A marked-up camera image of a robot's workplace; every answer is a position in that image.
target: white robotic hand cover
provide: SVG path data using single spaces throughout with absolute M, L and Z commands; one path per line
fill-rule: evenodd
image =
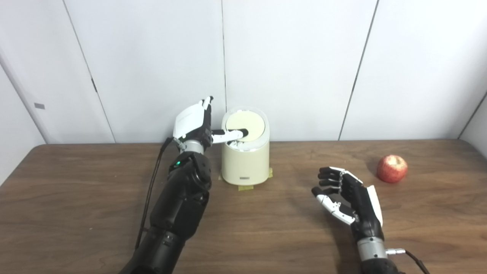
M 211 102 L 211 97 L 187 107 L 177 117 L 172 135 L 175 138 L 184 137 L 187 133 L 201 127 L 205 118 L 205 110 Z

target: prosthetic hand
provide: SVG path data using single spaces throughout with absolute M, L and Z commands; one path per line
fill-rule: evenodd
M 364 187 L 362 181 L 350 172 L 336 167 L 320 168 L 321 187 L 311 191 L 316 199 L 333 216 L 352 229 L 360 254 L 363 274 L 400 274 L 388 254 L 405 253 L 405 250 L 384 248 L 382 212 L 374 186 Z M 350 207 L 337 202 L 330 195 L 341 195 Z
M 211 170 L 204 151 L 213 143 L 236 140 L 248 134 L 245 129 L 212 131 L 212 99 L 207 97 L 177 116 L 173 137 L 166 140 L 157 158 L 136 250 L 121 274 L 172 273 L 185 242 L 195 234 L 208 204 Z M 169 166 L 167 183 L 150 214 L 150 228 L 139 245 L 162 153 L 172 141 L 178 144 L 180 155 Z
M 213 97 L 186 108 L 177 117 L 173 137 L 180 150 L 203 153 L 212 144 L 234 141 L 248 135 L 246 129 L 211 130 L 211 101 Z

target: wood grain tabletop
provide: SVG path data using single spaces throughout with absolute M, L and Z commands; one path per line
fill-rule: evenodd
M 0 273 L 118 273 L 131 257 L 159 144 L 42 145 L 0 187 Z M 375 177 L 401 155 L 406 178 Z M 152 201 L 160 193 L 171 147 Z M 487 160 L 460 140 L 272 142 L 273 178 L 253 190 L 218 180 L 175 274 L 359 274 L 350 229 L 311 194 L 319 167 L 375 185 L 387 248 L 405 248 L 432 274 L 487 273 Z M 420 270 L 405 255 L 401 271 Z

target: black robotic forearm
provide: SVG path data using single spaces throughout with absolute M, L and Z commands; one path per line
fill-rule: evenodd
M 387 257 L 384 233 L 374 213 L 367 189 L 358 186 L 353 192 L 351 207 L 356 221 L 350 227 L 360 255 L 363 274 L 399 274 L 396 265 Z
M 150 214 L 150 228 L 120 274 L 170 274 L 200 223 L 211 188 L 209 160 L 183 152 Z

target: apple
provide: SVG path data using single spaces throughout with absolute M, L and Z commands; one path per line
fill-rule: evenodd
M 397 155 L 387 155 L 377 165 L 377 177 L 387 183 L 399 182 L 408 171 L 406 161 Z

